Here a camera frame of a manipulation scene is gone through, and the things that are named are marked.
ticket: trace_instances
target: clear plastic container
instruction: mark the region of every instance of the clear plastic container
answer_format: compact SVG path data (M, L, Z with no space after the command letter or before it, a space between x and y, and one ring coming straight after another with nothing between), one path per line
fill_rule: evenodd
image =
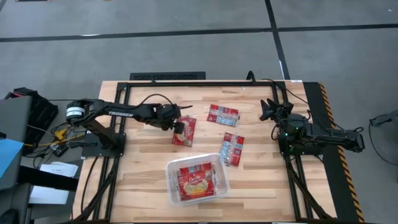
M215 171L216 188L215 195L195 198L191 200L180 200L180 192L178 190L177 172L180 168L191 167L195 165L211 162ZM226 176L226 166L224 160L221 159L219 153L203 154L199 156L186 157L170 161L166 165L166 183L169 192L170 203L174 206L190 205L193 203L207 202L218 198L227 197L229 195L229 181Z

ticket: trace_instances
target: caution tape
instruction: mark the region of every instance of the caution tape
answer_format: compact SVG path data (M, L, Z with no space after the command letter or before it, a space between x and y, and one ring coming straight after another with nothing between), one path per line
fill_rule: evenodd
M323 99L325 101L326 111L328 113L329 120L331 121L331 127L333 129L336 129L336 126L334 124L335 120L333 119L333 113L331 112L331 108L330 108L330 105L329 105L328 96L326 95L325 87L323 86L322 83L319 83L319 86L321 88ZM337 148L338 148L338 153L340 154L341 163L342 163L343 168L344 168L344 173L345 173L346 178L347 178L347 184L348 184L349 190L351 191L351 196L352 196L353 201L354 201L354 206L356 208L356 213L358 214L358 217L359 217L359 222L365 222L363 214L362 214L361 206L359 206L358 197L356 196L354 183L353 183L353 180L351 178L351 174L349 173L349 170L348 170L348 164L347 164L346 157L344 155L344 149L341 146L338 146Z

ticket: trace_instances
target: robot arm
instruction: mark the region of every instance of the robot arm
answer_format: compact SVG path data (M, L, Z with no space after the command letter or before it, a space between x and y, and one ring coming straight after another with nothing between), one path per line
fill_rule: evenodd
M319 155L322 146L343 146L346 150L361 152L364 149L362 135L355 130L331 129L309 123L309 118L292 114L293 104L275 104L272 100L261 101L260 120L271 119L280 129L278 140L284 155Z
M139 104L137 106L123 105L120 103L105 102L103 100L82 99L68 104L67 122L72 126L84 126L102 115L134 118L166 131L173 129L175 133L182 133L184 125L175 122L181 117L181 108L176 104L162 105L160 103Z
M181 117L180 109L189 107L191 106L180 107L171 102L169 105L140 103L132 106L103 100L82 99L68 104L67 123L75 127L83 126L98 137L101 149L113 151L114 155L119 155L123 154L126 142L125 134L115 133L113 128L105 128L95 118L102 115L134 118L138 122L161 128L164 131L174 129L175 133L181 134L184 124L176 122L176 120Z

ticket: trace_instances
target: snack package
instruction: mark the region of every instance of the snack package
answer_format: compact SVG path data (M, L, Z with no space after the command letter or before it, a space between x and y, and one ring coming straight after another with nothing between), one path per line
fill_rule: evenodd
M226 108L223 106L210 105L207 121L236 127L238 119L239 119L238 110Z
M177 120L184 124L184 131L182 134L174 134L173 144L180 146L192 146L193 133L195 132L196 119L190 117L181 117Z
M227 166L238 166L241 160L244 137L225 133L220 155Z
M181 200L207 197L215 194L211 163L181 168L178 171Z

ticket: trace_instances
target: wooden tabletop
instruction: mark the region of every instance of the wooden tabletop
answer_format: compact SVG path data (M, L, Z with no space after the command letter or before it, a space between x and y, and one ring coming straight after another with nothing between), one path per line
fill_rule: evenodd
M117 82L121 81L103 82L99 98L114 101ZM288 81L286 87L299 97L306 99L303 83ZM191 115L197 119L193 146L174 146L172 145L172 131L162 131L138 123L134 119L127 119L125 127L127 143L119 164L111 222L295 220L285 162L279 154L277 141L271 139L271 130L275 123L259 120L260 100L272 99L270 87L133 87L129 104L136 105L153 93L163 94L179 106L193 105L192 108L182 110L182 115ZM288 97L289 101L295 105L294 113L308 116L308 105L289 93ZM166 104L167 102L155 96L148 99L146 103ZM210 104L239 110L241 118L238 126L234 128L206 121ZM110 119L110 116L97 118L106 127L109 126ZM169 204L165 181L166 163L188 156L219 152L225 132L245 137L239 167L226 168L231 186L230 196L211 202L172 207ZM81 195L93 160L93 158L87 158L83 163L73 204L74 217L80 214ZM102 160L102 158L98 159L88 181L84 199L85 207L97 190ZM309 191L325 211L335 217L335 208L323 164L314 156L302 156L302 160ZM304 217L305 207L302 195L298 189L297 192L301 214ZM100 218L104 217L106 199L107 193L103 197Z

